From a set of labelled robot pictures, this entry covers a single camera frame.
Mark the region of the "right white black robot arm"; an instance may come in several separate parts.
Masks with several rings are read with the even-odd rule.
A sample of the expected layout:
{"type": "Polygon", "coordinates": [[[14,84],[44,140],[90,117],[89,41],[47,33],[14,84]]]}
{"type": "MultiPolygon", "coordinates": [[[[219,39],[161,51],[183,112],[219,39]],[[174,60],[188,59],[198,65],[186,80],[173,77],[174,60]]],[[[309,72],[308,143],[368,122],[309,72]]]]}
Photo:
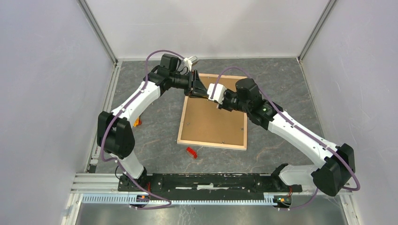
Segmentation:
{"type": "Polygon", "coordinates": [[[271,186],[284,191],[292,185],[314,185],[324,194],[336,196],[355,175],[353,148],[344,143],[337,145],[316,135],[294,120],[276,103],[265,99],[258,85],[251,78],[238,80],[236,90],[222,84],[210,84],[208,99],[219,109],[246,113],[249,120],[265,130],[283,138],[300,150],[311,165],[282,165],[274,171],[271,186]]]}

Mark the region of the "white wooden picture frame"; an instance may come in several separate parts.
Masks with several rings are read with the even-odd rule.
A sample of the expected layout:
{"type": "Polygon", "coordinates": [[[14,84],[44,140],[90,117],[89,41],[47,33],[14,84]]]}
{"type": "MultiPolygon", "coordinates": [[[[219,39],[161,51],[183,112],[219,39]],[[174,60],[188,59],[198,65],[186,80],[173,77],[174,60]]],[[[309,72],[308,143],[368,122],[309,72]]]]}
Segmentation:
{"type": "Polygon", "coordinates": [[[231,150],[247,150],[247,115],[217,108],[216,103],[185,97],[177,143],[231,150]]]}

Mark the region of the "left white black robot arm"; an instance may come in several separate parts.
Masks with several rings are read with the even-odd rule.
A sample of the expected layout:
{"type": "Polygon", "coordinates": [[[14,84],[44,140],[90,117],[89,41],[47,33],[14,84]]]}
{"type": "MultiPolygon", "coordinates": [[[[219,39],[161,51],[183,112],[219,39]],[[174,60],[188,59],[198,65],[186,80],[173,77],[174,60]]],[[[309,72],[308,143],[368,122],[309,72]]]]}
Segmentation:
{"type": "Polygon", "coordinates": [[[134,153],[132,131],[136,119],[144,110],[169,89],[181,89],[192,98],[207,98],[207,89],[192,67],[196,56],[183,58],[172,52],[162,55],[159,65],[147,71],[138,89],[120,106],[98,116],[97,144],[104,162],[115,161],[130,178],[130,186],[142,191],[147,186],[146,169],[134,153]]]}

